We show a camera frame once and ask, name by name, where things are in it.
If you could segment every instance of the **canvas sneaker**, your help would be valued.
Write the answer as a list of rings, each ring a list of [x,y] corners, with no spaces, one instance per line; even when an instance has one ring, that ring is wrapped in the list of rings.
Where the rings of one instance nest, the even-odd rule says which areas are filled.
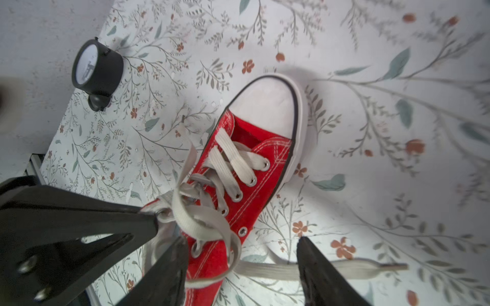
[[[248,269],[240,261],[241,246],[264,206],[292,177],[307,122],[307,104],[289,77],[253,80],[225,108],[195,168],[192,146],[175,189],[143,208],[159,212],[163,225],[145,246],[146,268],[158,258],[157,246],[165,244],[173,222],[188,239],[186,306],[211,306],[226,275]]]

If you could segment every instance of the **bolt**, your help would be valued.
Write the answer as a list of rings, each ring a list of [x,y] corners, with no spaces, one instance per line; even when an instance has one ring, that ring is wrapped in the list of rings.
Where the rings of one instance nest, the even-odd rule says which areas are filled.
[[[51,292],[51,287],[46,287],[44,289],[41,289],[38,291],[38,293],[34,297],[34,300],[36,302],[42,302],[48,297],[50,292]]]
[[[36,263],[37,263],[37,256],[32,255],[31,257],[29,257],[28,260],[24,261],[23,263],[21,263],[19,265],[19,268],[17,269],[17,271],[21,274],[28,273],[32,270],[32,268],[34,268]]]

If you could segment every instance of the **floral wallpaper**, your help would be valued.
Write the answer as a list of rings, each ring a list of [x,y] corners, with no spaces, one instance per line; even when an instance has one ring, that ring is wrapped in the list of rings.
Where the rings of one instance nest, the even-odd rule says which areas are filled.
[[[406,263],[352,286],[372,305],[490,305],[490,2],[121,0],[100,40],[124,57],[110,106],[75,90],[46,181],[142,206],[172,189],[249,81],[295,78],[309,105],[301,164],[265,207],[243,260],[295,262],[308,236],[330,260]],[[94,283],[115,305],[141,249]],[[232,275],[216,306],[302,305],[298,282]]]

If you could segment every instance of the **metal eyelet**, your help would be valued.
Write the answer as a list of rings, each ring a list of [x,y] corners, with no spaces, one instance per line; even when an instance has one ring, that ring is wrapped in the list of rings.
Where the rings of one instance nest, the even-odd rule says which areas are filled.
[[[229,213],[229,209],[228,209],[228,207],[227,207],[227,208],[225,208],[225,209],[222,209],[222,210],[221,210],[221,214],[223,215],[223,217],[228,216],[228,213]]]
[[[240,228],[240,230],[238,231],[238,236],[243,237],[246,235],[247,232],[248,232],[248,229],[244,226],[244,227]]]
[[[262,169],[260,169],[260,171],[267,171],[269,170],[270,168],[270,161],[266,158],[266,163],[264,165],[264,167]]]
[[[204,243],[201,240],[196,240],[194,242],[194,244],[191,247],[191,256],[193,258],[198,258],[199,255],[201,255],[203,245]]]
[[[253,179],[252,179],[252,181],[250,183],[245,184],[245,185],[247,185],[249,187],[254,187],[255,184],[257,184],[257,177],[256,176],[253,177]]]
[[[244,193],[240,190],[240,193],[234,197],[231,197],[231,200],[235,203],[240,202],[244,198]]]

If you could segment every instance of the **white rubber sole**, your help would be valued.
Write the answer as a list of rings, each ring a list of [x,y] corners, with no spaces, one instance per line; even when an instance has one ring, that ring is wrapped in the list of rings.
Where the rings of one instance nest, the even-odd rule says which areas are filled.
[[[286,81],[293,88],[298,103],[298,126],[296,128],[293,156],[289,161],[289,165],[286,168],[286,172],[282,177],[279,188],[276,190],[277,193],[282,188],[282,186],[293,177],[296,166],[301,160],[301,153],[303,152],[303,147],[306,139],[306,130],[308,128],[308,103],[306,102],[306,97],[304,96],[303,91],[299,89],[297,83],[294,82],[294,80],[291,79],[289,76],[280,73],[268,73],[265,75],[271,75]]]

